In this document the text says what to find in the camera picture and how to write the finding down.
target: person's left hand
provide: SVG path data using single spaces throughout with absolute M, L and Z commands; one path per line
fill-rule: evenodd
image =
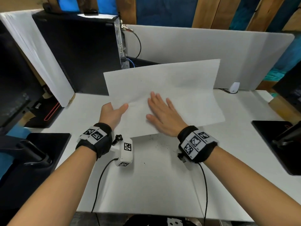
M 113 106 L 110 103 L 104 104 L 101 107 L 99 123 L 105 123 L 109 125 L 112 131 L 116 128 L 119 124 L 122 114 L 126 112 L 129 105 L 123 104 L 119 109 L 113 109 Z

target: person's left arm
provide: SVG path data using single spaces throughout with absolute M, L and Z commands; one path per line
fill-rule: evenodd
M 113 110 L 111 103 L 105 104 L 99 122 L 114 130 L 127 108 L 124 104 Z M 32 194 L 8 226 L 69 225 L 95 162 L 96 152 L 85 146 L 77 148 Z

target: qr code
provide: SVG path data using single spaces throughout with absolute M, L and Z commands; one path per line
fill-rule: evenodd
M 132 151 L 132 145 L 130 143 L 124 143 L 124 149 L 126 151 Z
M 94 132 L 94 129 L 88 129 L 87 131 L 84 132 L 85 135 L 91 135 L 92 132 Z
M 93 133 L 91 136 L 92 136 L 94 139 L 96 139 L 97 141 L 100 140 L 100 139 L 103 137 L 103 135 L 100 134 L 98 131 L 96 131 L 95 133 Z
M 193 146 L 196 147 L 196 146 L 201 142 L 201 140 L 200 140 L 199 138 L 197 138 L 197 136 L 194 136 L 194 137 L 192 137 L 191 140 L 189 140 L 189 142 L 190 142 Z
M 187 152 L 187 154 L 190 155 L 190 153 L 192 152 L 193 148 L 189 144 L 186 144 L 186 146 L 184 147 L 184 150 Z
M 122 162 L 119 164 L 119 166 L 122 166 L 122 167 L 126 167 L 127 165 L 129 165 L 129 163 L 127 163 L 127 162 Z
M 205 132 L 201 132 L 199 133 L 200 137 L 202 137 L 203 139 L 207 139 L 209 138 L 209 136 L 205 133 Z

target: hand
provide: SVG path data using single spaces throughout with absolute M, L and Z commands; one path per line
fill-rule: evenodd
M 177 137 L 188 125 L 175 110 L 169 98 L 166 98 L 166 102 L 167 104 L 162 100 L 160 94 L 157 93 L 155 95 L 154 92 L 151 92 L 148 105 L 156 116 L 147 114 L 146 118 L 159 132 L 171 137 Z
M 109 125 L 112 131 L 119 124 L 122 114 L 128 109 L 128 104 L 123 104 L 119 109 L 113 109 L 110 103 L 107 103 L 101 107 L 99 123 L 105 123 Z

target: desk surface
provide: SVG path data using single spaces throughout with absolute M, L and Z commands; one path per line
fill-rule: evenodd
M 301 177 L 286 173 L 251 125 L 252 120 L 281 118 L 256 91 L 230 95 L 216 89 L 214 96 L 226 121 L 205 126 L 205 131 L 301 204 Z M 72 134 L 58 166 L 74 152 L 78 136 L 98 121 L 101 106 L 107 102 L 107 96 L 76 94 L 54 124 L 42 131 Z M 178 140 L 155 134 L 135 137 L 133 145 L 134 162 L 128 168 L 112 163 L 104 173 L 94 211 L 202 218 L 206 205 L 203 175 L 198 165 L 189 171 L 177 158 Z M 100 174 L 113 157 L 114 152 L 109 152 L 96 162 L 78 211 L 91 211 Z M 203 168 L 208 184 L 207 218 L 252 221 L 212 172 Z

